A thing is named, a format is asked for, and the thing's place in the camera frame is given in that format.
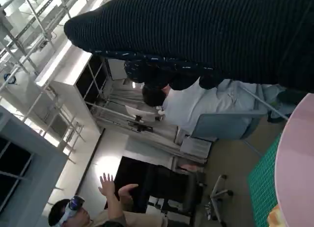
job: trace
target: gray chair back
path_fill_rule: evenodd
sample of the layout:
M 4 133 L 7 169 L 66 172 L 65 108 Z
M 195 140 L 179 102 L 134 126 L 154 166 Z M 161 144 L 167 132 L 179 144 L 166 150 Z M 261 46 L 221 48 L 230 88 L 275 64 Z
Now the gray chair back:
M 257 85 L 256 95 L 264 100 L 262 86 Z M 226 111 L 219 113 L 202 114 L 191 135 L 193 138 L 206 139 L 216 137 L 218 139 L 244 139 L 257 127 L 260 119 L 267 114 L 267 109 L 259 101 L 255 100 L 254 109 L 250 111 Z M 249 126 L 242 120 L 252 119 Z

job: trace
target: vr headset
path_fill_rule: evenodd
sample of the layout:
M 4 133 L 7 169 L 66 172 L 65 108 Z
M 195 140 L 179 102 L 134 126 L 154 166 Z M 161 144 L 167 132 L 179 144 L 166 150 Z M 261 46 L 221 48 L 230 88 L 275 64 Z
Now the vr headset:
M 85 200 L 80 196 L 75 195 L 69 203 L 66 205 L 64 214 L 61 217 L 60 221 L 53 227 L 61 227 L 64 222 L 69 218 L 75 216 L 75 214 L 81 209 Z

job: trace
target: green cutting mat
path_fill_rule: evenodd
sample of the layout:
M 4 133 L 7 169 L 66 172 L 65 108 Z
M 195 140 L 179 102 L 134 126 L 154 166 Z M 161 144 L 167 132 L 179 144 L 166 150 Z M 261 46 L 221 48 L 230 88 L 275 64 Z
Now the green cutting mat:
M 249 174 L 248 183 L 256 227 L 268 227 L 267 216 L 277 205 L 275 193 L 275 158 L 281 134 Z

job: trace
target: person wearing vr headset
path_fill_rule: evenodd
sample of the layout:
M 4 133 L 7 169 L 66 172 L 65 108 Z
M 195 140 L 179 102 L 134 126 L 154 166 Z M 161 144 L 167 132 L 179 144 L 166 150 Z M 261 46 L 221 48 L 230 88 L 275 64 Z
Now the person wearing vr headset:
M 113 177 L 104 174 L 100 177 L 99 191 L 106 196 L 108 209 L 103 210 L 96 218 L 90 219 L 88 212 L 82 207 L 84 199 L 74 196 L 71 200 L 58 201 L 51 208 L 48 216 L 52 227 L 189 227 L 188 224 L 171 221 L 160 215 L 132 213 L 127 210 L 133 204 L 129 191 L 137 184 L 128 184 L 119 189 L 120 201 L 115 196 Z

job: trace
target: floor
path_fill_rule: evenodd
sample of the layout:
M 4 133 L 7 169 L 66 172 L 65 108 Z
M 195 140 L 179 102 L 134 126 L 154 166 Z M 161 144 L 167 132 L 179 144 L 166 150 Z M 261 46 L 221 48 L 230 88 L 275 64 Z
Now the floor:
M 283 128 L 284 123 L 270 124 L 264 118 L 247 141 L 264 154 Z M 235 194 L 232 198 L 226 197 L 221 206 L 221 215 L 228 227 L 254 227 L 247 176 L 259 158 L 258 154 L 242 141 L 219 140 L 210 151 L 206 166 L 208 184 L 206 193 L 211 192 L 218 176 L 225 174 L 228 178 L 222 182 L 222 188 L 231 189 Z M 217 221 L 207 221 L 204 209 L 200 209 L 195 226 L 221 225 Z

